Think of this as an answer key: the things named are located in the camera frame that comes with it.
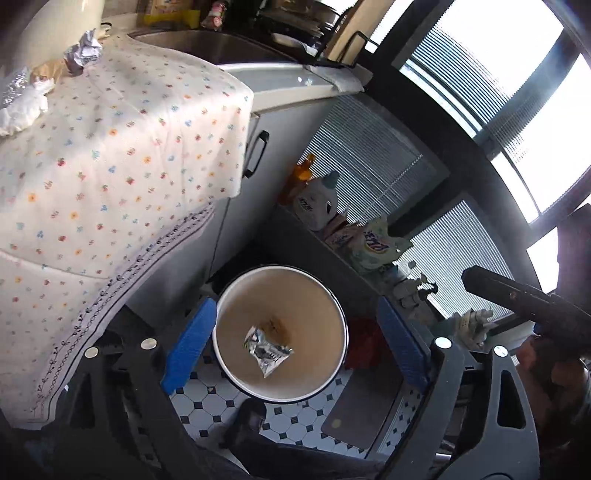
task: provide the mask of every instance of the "black and white floor tile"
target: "black and white floor tile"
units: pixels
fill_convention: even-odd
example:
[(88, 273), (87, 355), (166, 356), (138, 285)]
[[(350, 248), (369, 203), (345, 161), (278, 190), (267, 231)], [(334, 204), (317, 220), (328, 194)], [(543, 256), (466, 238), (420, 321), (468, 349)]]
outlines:
[(418, 411), (423, 397), (416, 388), (406, 382), (402, 384), (401, 395), (402, 400), (398, 406), (398, 411), (392, 419), (388, 434), (384, 437), (378, 448), (378, 453), (383, 455), (390, 456), (393, 454), (394, 449), (399, 444)]
[[(327, 415), (351, 376), (341, 370), (321, 393), (307, 401), (287, 405), (267, 405), (267, 418), (261, 434), (274, 442), (304, 445), (309, 448), (365, 458), (367, 452), (347, 445), (320, 431)], [(190, 379), (171, 395), (180, 421), (195, 442), (238, 463), (224, 448), (222, 437), (247, 395), (225, 378), (215, 360), (211, 343), (205, 347)]]

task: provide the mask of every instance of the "orange bottle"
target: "orange bottle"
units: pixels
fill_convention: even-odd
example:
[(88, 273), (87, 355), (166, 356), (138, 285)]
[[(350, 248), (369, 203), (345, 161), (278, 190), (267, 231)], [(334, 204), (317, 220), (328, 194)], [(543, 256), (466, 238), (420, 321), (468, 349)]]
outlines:
[(308, 153), (302, 164), (295, 166), (294, 171), (291, 172), (283, 190), (279, 194), (278, 201), (280, 204), (287, 205), (291, 203), (294, 197), (304, 189), (308, 180), (312, 178), (310, 167), (314, 160), (316, 160), (316, 156), (313, 153)]

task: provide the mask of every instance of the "cabinet handle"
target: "cabinet handle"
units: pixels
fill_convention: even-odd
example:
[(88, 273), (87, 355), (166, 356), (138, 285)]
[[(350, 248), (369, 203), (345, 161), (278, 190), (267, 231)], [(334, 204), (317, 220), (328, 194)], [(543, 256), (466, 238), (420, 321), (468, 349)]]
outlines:
[[(263, 130), (263, 131), (262, 131), (261, 133), (259, 133), (259, 134), (258, 134), (258, 136), (256, 137), (256, 140), (254, 141), (254, 145), (252, 146), (252, 150), (251, 150), (251, 156), (252, 156), (252, 152), (254, 152), (254, 149), (255, 149), (255, 147), (256, 147), (256, 144), (258, 143), (258, 141), (259, 141), (259, 140), (262, 140), (262, 142), (264, 143), (264, 145), (262, 146), (261, 154), (259, 155), (259, 158), (258, 158), (258, 160), (256, 161), (256, 165), (255, 165), (255, 167), (254, 167), (252, 170), (251, 170), (250, 168), (247, 168), (247, 169), (244, 171), (244, 176), (245, 176), (247, 179), (251, 178), (251, 177), (252, 177), (252, 176), (255, 174), (255, 172), (256, 172), (256, 170), (257, 170), (257, 168), (258, 168), (259, 164), (261, 163), (261, 158), (262, 158), (262, 156), (265, 154), (265, 150), (267, 149), (267, 144), (269, 143), (269, 137), (270, 137), (270, 136), (271, 136), (271, 135), (269, 134), (269, 132), (268, 132), (268, 131), (266, 131), (266, 130)], [(248, 157), (248, 164), (249, 164), (249, 165), (250, 165), (250, 162), (251, 162), (251, 159), (250, 159), (250, 157)]]

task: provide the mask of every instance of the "aluminum foil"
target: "aluminum foil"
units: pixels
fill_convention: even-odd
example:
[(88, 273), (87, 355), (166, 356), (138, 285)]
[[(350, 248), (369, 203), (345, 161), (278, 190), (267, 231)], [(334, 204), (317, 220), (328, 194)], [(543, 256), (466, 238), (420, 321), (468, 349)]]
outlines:
[(12, 101), (20, 97), (29, 84), (29, 69), (23, 67), (14, 70), (0, 80), (0, 108), (6, 108)]
[(80, 75), (86, 64), (96, 61), (102, 54), (102, 45), (95, 38), (96, 30), (87, 30), (76, 45), (64, 53), (66, 65), (72, 75)]
[(271, 375), (272, 371), (293, 353), (293, 350), (289, 347), (271, 343), (266, 339), (265, 333), (256, 327), (248, 330), (244, 339), (244, 348), (256, 358), (263, 378)]

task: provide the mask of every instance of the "white bucket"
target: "white bucket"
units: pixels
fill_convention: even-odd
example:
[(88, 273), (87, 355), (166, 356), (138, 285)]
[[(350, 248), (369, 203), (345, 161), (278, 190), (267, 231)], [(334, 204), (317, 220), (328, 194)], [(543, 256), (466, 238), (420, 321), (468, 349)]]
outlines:
[[(252, 326), (279, 318), (293, 353), (267, 378), (244, 348)], [(273, 403), (303, 401), (335, 377), (349, 333), (335, 296), (296, 268), (269, 265), (250, 270), (217, 303), (213, 348), (228, 378), (245, 393)]]

